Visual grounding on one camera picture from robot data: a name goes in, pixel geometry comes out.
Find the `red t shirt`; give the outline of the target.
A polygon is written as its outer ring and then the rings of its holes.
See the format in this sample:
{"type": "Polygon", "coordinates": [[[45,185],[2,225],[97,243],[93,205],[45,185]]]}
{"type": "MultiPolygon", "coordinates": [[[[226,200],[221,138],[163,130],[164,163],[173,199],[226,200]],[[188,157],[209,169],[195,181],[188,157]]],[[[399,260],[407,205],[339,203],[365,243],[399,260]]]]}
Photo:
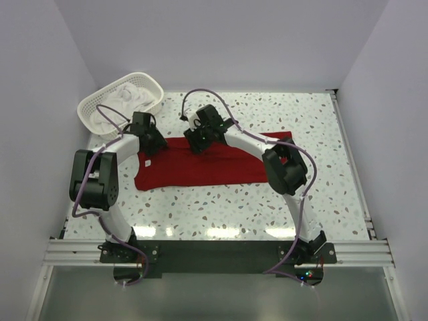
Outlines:
{"type": "Polygon", "coordinates": [[[163,187],[204,187],[266,183],[263,163],[238,148],[214,142],[201,154],[184,137],[167,138],[167,147],[152,156],[138,154],[134,184],[139,191],[163,187]]]}

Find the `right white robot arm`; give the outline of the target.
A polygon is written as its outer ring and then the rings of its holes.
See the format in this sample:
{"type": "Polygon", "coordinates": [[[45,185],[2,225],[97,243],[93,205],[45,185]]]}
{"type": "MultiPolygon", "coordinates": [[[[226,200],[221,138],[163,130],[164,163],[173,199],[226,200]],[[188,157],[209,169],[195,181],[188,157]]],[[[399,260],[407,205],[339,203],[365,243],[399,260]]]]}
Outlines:
{"type": "Polygon", "coordinates": [[[237,148],[263,163],[267,182],[281,195],[296,227],[296,247],[304,255],[317,254],[326,243],[326,236],[316,222],[316,213],[307,200],[308,167],[291,138],[272,140],[263,134],[248,132],[232,118],[223,119],[217,109],[206,105],[181,120],[189,123],[185,138],[191,150],[201,153],[213,143],[237,148]]]}

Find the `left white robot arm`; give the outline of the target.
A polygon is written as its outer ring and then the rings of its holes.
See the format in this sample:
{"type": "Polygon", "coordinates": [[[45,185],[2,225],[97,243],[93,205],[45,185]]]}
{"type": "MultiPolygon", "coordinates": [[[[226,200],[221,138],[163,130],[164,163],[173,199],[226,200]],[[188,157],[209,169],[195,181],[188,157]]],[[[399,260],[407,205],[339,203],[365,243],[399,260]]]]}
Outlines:
{"type": "Polygon", "coordinates": [[[135,112],[116,138],[92,150],[80,149],[74,155],[69,196],[74,202],[72,217],[93,215],[110,243],[129,243],[134,235],[117,204],[118,167],[143,152],[152,156],[167,147],[167,141],[148,112],[135,112]]]}

